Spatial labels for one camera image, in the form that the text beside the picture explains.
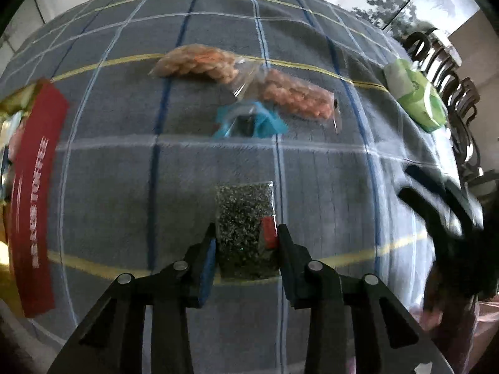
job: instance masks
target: plaid tablecloth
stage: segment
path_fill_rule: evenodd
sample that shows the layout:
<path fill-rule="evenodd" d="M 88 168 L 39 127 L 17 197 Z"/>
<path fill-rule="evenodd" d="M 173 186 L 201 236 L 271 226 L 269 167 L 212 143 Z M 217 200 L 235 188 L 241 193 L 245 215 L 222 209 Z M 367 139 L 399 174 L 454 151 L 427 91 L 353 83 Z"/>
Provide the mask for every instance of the plaid tablecloth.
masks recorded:
<path fill-rule="evenodd" d="M 191 43 L 333 91 L 343 130 L 283 114 L 286 135 L 214 141 L 230 92 L 148 76 L 161 54 Z M 46 24 L 0 80 L 4 97 L 47 77 L 70 102 L 49 201 L 57 307 L 23 324 L 60 348 L 118 273 L 159 271 L 202 239 L 215 185 L 264 180 L 278 222 L 312 257 L 374 272 L 407 307 L 420 302 L 433 248 L 396 197 L 403 168 L 457 170 L 443 131 L 422 132 L 386 90 L 382 68 L 397 57 L 407 57 L 397 42 L 322 0 L 92 0 Z M 289 307 L 279 279 L 219 283 L 189 310 L 189 330 L 195 372 L 298 372 L 308 311 Z"/>

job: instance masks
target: blue stripe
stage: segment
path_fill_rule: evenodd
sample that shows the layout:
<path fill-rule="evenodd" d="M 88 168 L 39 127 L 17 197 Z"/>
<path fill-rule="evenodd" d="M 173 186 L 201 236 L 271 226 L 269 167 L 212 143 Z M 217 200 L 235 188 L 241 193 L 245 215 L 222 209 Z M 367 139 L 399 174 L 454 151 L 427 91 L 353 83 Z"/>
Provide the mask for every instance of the blue stripe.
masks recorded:
<path fill-rule="evenodd" d="M 300 5 L 300 7 L 302 8 L 303 13 L 305 14 L 306 20 L 309 22 L 309 24 L 311 26 L 313 26 L 315 29 L 317 29 L 317 27 L 314 25 L 314 21 L 311 18 L 310 13 L 303 6 L 301 0 L 297 0 L 297 2 Z M 327 45 L 329 48 L 329 54 L 331 56 L 331 61 L 333 62 L 334 71 L 336 72 L 336 74 L 341 76 L 338 56 L 336 55 L 333 41 L 331 41 L 331 39 L 329 37 L 327 37 L 327 35 L 324 34 L 324 36 L 326 36 Z M 355 118 L 357 119 L 357 124 L 359 127 L 360 136 L 362 137 L 362 141 L 364 143 L 364 146 L 367 149 L 366 131 L 365 131 L 364 125 L 363 125 L 361 117 L 360 117 L 359 109 L 357 108 L 357 106 L 354 103 L 354 98 L 352 96 L 350 86 L 343 79 L 341 80 L 341 83 L 343 84 L 343 87 L 345 88 L 346 94 L 348 96 L 348 101 L 350 101 L 350 106 L 352 107 L 353 112 L 355 114 Z M 376 257 L 374 259 L 374 272 L 376 275 L 379 275 L 380 260 L 379 260 L 379 256 L 378 256 L 378 247 L 381 245 L 381 230 L 380 230 L 380 215 L 379 215 L 379 192 L 378 192 L 378 186 L 376 185 L 376 178 L 375 178 L 372 155 L 366 152 L 366 158 L 367 158 L 367 166 L 368 166 L 368 170 L 369 170 L 369 176 L 371 177 L 371 186 L 372 186 L 373 199 L 374 199 L 374 231 L 375 231 L 374 243 L 376 246 Z"/>
<path fill-rule="evenodd" d="M 184 37 L 189 23 L 189 18 L 194 9 L 197 0 L 192 0 L 191 5 L 184 17 L 184 22 L 180 27 L 179 37 L 175 47 L 178 48 L 184 42 Z M 168 105 L 170 99 L 170 91 L 172 90 L 172 77 L 167 77 L 163 84 L 163 94 L 161 95 L 161 102 L 159 104 L 158 116 L 154 124 L 154 134 L 156 138 L 163 133 L 163 125 L 165 124 L 166 115 L 168 113 Z M 147 268 L 153 272 L 156 267 L 156 192 L 158 186 L 158 168 L 159 168 L 159 155 L 160 147 L 158 146 L 157 139 L 153 145 L 151 155 L 151 164 L 149 167 L 149 190 L 147 198 Z"/>
<path fill-rule="evenodd" d="M 114 0 L 111 0 L 107 3 L 107 5 L 111 4 Z M 81 34 L 85 33 L 85 31 L 87 30 L 87 28 L 91 25 L 92 22 L 95 21 L 95 18 L 97 18 L 99 16 L 99 14 L 101 13 L 102 11 L 98 11 L 90 21 L 88 21 L 88 23 L 85 25 L 85 27 L 81 30 L 81 32 L 78 34 L 78 36 L 80 36 Z M 76 41 L 78 40 L 78 38 L 76 38 L 73 42 L 71 42 L 71 44 L 69 45 L 68 49 L 66 50 L 66 53 L 64 53 L 64 55 L 62 56 L 62 59 L 59 61 L 56 69 L 53 71 L 52 73 L 52 76 L 51 78 L 55 77 L 57 72 L 59 71 L 59 68 L 61 67 L 61 64 L 62 62 L 64 61 L 64 59 L 66 58 L 66 56 L 68 55 L 68 53 L 71 51 L 71 49 L 73 49 L 73 45 L 76 43 Z"/>

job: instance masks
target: dark wooden chair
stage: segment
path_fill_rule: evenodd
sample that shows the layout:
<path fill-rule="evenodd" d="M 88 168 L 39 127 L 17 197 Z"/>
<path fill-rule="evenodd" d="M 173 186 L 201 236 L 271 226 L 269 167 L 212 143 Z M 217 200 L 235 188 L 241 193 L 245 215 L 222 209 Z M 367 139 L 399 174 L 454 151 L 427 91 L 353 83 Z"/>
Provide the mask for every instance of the dark wooden chair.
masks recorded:
<path fill-rule="evenodd" d="M 427 35 L 416 31 L 407 37 L 402 46 L 413 62 L 421 62 L 428 56 L 432 44 Z"/>
<path fill-rule="evenodd" d="M 444 101 L 447 105 L 454 156 L 463 182 L 472 180 L 481 173 L 480 149 L 470 131 L 470 123 L 477 116 L 476 104 L 479 100 L 480 94 L 475 84 L 470 78 L 466 78 L 450 93 L 448 100 Z"/>
<path fill-rule="evenodd" d="M 488 170 L 485 173 L 481 173 L 481 175 L 468 181 L 468 188 L 475 195 L 478 202 L 480 202 L 483 213 L 486 214 L 499 188 L 499 172 Z"/>
<path fill-rule="evenodd" d="M 454 156 L 461 183 L 464 184 L 481 173 L 480 150 L 469 128 L 477 116 L 476 104 L 480 94 L 470 78 L 459 79 L 456 69 L 461 66 L 461 57 L 442 31 L 431 28 L 426 33 L 414 32 L 408 36 L 403 47 L 413 61 L 419 62 L 418 69 L 442 98 Z"/>

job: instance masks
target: bag of seeds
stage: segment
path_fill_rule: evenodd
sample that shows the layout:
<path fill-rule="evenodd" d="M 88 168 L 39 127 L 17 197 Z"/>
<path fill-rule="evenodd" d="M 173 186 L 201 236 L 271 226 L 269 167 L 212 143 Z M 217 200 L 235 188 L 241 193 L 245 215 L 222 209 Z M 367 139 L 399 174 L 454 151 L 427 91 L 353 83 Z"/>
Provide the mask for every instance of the bag of seeds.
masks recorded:
<path fill-rule="evenodd" d="M 279 274 L 274 183 L 215 189 L 216 251 L 224 278 L 263 279 Z"/>

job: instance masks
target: tree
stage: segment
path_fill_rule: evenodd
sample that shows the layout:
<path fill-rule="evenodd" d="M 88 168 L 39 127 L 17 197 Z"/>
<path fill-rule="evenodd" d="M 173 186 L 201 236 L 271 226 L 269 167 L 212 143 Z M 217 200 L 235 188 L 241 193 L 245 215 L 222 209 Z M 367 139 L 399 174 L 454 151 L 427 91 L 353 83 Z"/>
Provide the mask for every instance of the tree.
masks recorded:
<path fill-rule="evenodd" d="M 359 18 L 369 21 L 371 24 L 383 28 L 390 22 L 390 31 L 395 39 L 401 40 L 403 36 L 410 34 L 416 28 L 430 28 L 431 24 L 422 22 L 417 18 L 416 5 L 410 2 L 392 21 L 393 15 L 405 4 L 407 0 L 367 0 L 373 8 L 362 10 L 354 7 L 352 12 Z"/>

